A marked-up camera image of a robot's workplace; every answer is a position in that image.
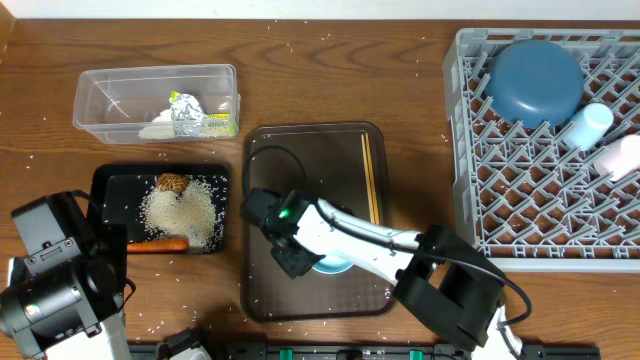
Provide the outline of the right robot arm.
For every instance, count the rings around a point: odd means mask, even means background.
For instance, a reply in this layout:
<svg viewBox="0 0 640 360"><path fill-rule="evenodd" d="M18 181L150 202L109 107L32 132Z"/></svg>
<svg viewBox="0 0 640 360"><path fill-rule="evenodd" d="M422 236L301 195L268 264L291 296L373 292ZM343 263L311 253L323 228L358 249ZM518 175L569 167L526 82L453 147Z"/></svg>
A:
<svg viewBox="0 0 640 360"><path fill-rule="evenodd" d="M521 288L448 227L396 230L302 191L281 197L259 188L245 195L241 214L271 243L272 257L290 278L326 257L343 259L390 283L397 302L472 358L523 358L505 307L505 290Z"/></svg>

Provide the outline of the light blue bowl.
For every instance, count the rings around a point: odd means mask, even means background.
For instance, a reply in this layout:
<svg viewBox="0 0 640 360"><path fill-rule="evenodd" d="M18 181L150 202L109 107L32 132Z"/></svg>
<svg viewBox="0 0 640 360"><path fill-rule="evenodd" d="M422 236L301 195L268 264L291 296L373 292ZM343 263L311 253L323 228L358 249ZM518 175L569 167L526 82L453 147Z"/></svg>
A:
<svg viewBox="0 0 640 360"><path fill-rule="evenodd" d="M351 262L340 257L327 255L313 266L313 270L325 275L337 275L349 270L352 266Z"/></svg>

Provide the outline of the brown dried mushroom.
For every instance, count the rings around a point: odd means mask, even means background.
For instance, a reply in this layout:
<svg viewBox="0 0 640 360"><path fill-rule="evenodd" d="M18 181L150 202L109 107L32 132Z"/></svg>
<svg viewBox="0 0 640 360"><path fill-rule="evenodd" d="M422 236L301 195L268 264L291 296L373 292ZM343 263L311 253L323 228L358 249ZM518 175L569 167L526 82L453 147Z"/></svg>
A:
<svg viewBox="0 0 640 360"><path fill-rule="evenodd" d="M161 192L173 192L179 194L187 189L190 181L191 179L185 175L164 173L157 178L155 187Z"/></svg>

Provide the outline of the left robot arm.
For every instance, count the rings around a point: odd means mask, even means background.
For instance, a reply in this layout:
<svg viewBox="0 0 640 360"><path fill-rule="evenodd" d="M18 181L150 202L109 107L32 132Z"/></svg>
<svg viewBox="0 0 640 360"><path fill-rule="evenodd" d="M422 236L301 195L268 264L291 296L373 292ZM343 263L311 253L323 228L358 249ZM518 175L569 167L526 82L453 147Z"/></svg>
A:
<svg viewBox="0 0 640 360"><path fill-rule="evenodd" d="M122 234L96 230L74 190L12 211L27 250L9 264L1 293L1 331L25 359L213 359L199 328L157 344L129 344L124 306L136 290L126 275Z"/></svg>

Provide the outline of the dark blue plate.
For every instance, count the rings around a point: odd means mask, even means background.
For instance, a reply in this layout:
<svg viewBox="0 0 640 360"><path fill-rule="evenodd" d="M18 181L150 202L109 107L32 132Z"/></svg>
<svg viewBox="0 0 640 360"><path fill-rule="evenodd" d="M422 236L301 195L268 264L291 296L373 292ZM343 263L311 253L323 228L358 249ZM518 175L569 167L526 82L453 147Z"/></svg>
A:
<svg viewBox="0 0 640 360"><path fill-rule="evenodd" d="M584 80L576 59L544 40L516 42L501 51L489 67L484 93L493 111L509 123L535 129L547 121L567 122L580 104Z"/></svg>

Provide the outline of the light blue plastic cup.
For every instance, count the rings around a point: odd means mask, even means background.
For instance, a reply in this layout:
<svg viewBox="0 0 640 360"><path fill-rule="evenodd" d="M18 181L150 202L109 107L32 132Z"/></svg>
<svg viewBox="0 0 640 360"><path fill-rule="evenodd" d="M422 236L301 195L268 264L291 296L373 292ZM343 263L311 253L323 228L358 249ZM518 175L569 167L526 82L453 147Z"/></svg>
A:
<svg viewBox="0 0 640 360"><path fill-rule="evenodd" d="M613 112L604 104L590 103L572 118L573 127L564 138L564 142L580 151L590 150L612 126Z"/></svg>

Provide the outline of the pile of rice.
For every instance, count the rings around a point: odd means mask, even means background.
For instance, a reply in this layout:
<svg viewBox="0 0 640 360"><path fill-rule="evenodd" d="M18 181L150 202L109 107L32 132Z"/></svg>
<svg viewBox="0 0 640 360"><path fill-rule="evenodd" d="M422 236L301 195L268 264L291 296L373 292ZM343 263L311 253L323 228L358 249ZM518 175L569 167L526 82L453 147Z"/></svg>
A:
<svg viewBox="0 0 640 360"><path fill-rule="evenodd" d="M184 238L191 253L219 250L226 216L226 190L203 178L179 193L153 187L138 209L145 240Z"/></svg>

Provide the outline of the orange carrot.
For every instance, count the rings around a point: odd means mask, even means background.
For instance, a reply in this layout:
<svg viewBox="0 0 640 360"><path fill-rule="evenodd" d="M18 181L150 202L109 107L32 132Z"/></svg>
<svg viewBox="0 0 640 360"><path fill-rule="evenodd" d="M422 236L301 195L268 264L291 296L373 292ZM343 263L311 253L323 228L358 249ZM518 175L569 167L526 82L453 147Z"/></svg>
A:
<svg viewBox="0 0 640 360"><path fill-rule="evenodd" d="M127 252L129 254L186 253L188 249L189 242L186 238L151 240L127 245Z"/></svg>

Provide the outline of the white napkin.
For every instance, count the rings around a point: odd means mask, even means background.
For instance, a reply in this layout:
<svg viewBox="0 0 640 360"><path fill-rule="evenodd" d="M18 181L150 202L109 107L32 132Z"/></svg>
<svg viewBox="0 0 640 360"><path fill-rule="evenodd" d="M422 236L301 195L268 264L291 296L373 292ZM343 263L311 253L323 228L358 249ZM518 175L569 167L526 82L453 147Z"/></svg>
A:
<svg viewBox="0 0 640 360"><path fill-rule="evenodd" d="M138 136L147 140L166 140L175 137L172 112L165 109L159 113L148 125L138 132Z"/></svg>

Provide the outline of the yellow green snack wrapper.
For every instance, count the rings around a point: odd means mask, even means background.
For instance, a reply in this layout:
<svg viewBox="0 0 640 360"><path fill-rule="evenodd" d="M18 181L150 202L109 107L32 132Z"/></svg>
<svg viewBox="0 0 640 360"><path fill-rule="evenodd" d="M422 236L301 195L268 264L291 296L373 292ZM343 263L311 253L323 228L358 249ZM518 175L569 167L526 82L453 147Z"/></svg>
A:
<svg viewBox="0 0 640 360"><path fill-rule="evenodd" d="M207 114L205 112L205 114L206 120L201 128L200 136L191 138L234 137L237 135L237 125L230 113Z"/></svg>

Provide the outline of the aluminium foil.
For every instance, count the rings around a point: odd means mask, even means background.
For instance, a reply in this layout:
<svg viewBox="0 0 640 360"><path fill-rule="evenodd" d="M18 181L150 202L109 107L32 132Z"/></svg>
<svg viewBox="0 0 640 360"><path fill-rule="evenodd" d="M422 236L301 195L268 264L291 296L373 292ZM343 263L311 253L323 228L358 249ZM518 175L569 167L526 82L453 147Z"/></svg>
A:
<svg viewBox="0 0 640 360"><path fill-rule="evenodd" d="M190 94L172 91L169 102L175 135L199 137L206 114L197 98Z"/></svg>

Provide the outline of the white plastic cup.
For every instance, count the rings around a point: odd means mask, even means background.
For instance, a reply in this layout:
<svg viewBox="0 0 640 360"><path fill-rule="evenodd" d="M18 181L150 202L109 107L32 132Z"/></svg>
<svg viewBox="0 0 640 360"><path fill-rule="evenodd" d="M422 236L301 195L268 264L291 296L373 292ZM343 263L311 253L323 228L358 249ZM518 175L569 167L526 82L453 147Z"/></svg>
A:
<svg viewBox="0 0 640 360"><path fill-rule="evenodd" d="M600 175L609 175L617 182L639 168L639 136L627 135L606 149L595 159L594 168Z"/></svg>

